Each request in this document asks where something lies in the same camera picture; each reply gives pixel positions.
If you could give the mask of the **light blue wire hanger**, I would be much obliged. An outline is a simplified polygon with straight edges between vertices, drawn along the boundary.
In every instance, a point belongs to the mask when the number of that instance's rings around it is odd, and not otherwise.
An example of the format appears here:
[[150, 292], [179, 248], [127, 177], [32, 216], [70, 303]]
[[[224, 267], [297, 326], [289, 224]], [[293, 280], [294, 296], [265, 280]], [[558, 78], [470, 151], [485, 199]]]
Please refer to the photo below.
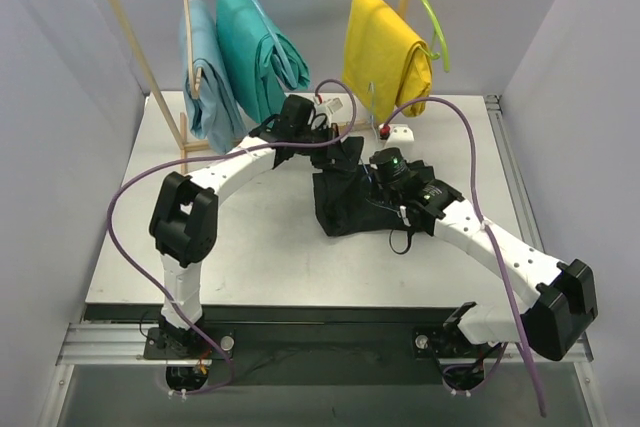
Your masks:
[[[374, 132], [374, 137], [377, 140], [383, 141], [383, 150], [385, 151], [383, 157], [389, 164], [388, 168], [384, 168], [384, 173], [388, 173], [390, 177], [384, 178], [384, 181], [389, 180], [393, 183], [400, 179], [400, 165], [404, 162], [404, 157], [400, 148], [404, 135], [408, 132], [408, 127], [404, 124], [385, 124], [382, 128], [379, 128], [374, 115], [376, 96], [375, 84], [373, 82], [368, 84], [367, 95], [369, 96], [369, 106], [367, 107], [367, 110], [370, 116], [371, 128]], [[365, 173], [366, 183], [370, 188], [370, 193], [367, 197], [368, 202], [379, 208], [393, 212], [396, 216], [400, 216], [399, 207], [393, 206], [389, 203], [389, 200], [394, 200], [395, 197], [392, 196], [389, 198], [387, 196], [388, 191], [377, 183], [376, 169], [372, 168], [365, 162], [362, 162], [362, 166]]]

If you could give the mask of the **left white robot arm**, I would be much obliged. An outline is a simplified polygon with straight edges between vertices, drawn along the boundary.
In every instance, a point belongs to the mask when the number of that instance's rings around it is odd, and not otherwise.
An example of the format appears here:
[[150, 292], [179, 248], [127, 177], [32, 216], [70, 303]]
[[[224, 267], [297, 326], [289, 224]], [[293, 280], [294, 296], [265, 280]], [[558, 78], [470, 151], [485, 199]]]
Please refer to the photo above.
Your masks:
[[341, 143], [330, 120], [342, 107], [338, 98], [316, 104], [290, 95], [279, 113], [252, 129], [224, 159], [189, 175], [165, 177], [149, 231], [168, 292], [159, 328], [179, 357], [193, 357], [203, 345], [201, 266], [217, 240], [219, 207], [254, 177], [295, 155], [308, 156], [319, 167], [333, 166]]

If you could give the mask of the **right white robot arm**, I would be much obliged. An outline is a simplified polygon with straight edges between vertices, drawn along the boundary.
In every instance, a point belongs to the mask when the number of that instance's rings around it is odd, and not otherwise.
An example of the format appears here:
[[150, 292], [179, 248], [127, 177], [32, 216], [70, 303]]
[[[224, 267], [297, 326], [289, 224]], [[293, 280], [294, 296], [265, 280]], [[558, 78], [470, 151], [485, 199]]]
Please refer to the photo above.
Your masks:
[[374, 203], [391, 210], [410, 234], [426, 233], [467, 254], [504, 284], [511, 313], [467, 302], [443, 331], [446, 348], [464, 355], [480, 344], [526, 341], [560, 361], [598, 315], [595, 277], [586, 263], [554, 258], [485, 217], [449, 184], [421, 173], [402, 149], [414, 141], [403, 124], [380, 127], [383, 142], [369, 159]]

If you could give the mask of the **black denim trousers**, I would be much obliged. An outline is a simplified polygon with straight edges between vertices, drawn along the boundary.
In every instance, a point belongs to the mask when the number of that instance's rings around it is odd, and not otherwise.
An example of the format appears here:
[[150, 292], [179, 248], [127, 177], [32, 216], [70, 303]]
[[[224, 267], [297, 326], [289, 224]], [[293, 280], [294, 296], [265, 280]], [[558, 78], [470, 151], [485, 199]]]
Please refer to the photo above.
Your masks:
[[[381, 230], [408, 232], [393, 212], [367, 200], [370, 188], [361, 161], [364, 139], [349, 137], [342, 144], [349, 158], [348, 167], [344, 170], [318, 169], [312, 176], [316, 219], [326, 235], [341, 237]], [[428, 185], [427, 192], [431, 196], [429, 207], [435, 222], [445, 218], [447, 207], [463, 199], [459, 191], [436, 177]]]

